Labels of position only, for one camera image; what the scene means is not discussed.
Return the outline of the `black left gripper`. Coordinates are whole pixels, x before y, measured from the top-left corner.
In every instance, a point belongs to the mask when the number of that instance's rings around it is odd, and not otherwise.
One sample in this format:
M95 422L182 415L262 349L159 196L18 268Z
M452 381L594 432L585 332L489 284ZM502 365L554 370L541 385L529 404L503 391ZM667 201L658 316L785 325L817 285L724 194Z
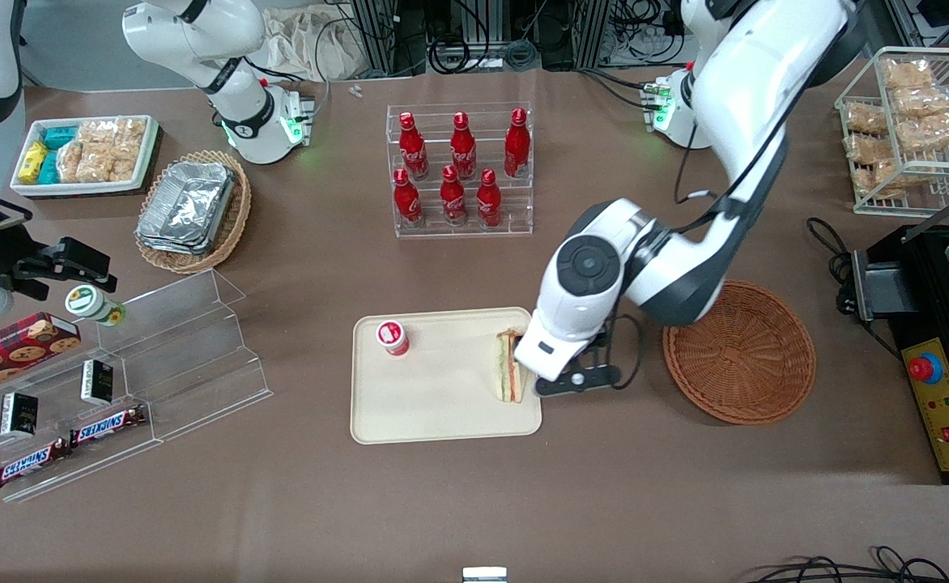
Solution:
M614 331L615 324L604 324L589 344L588 352L590 353L592 368L608 368L612 365L611 352L612 343L614 343ZM533 370L528 368L521 370L521 396L523 398L527 398L527 396L536 392L537 380L538 374Z

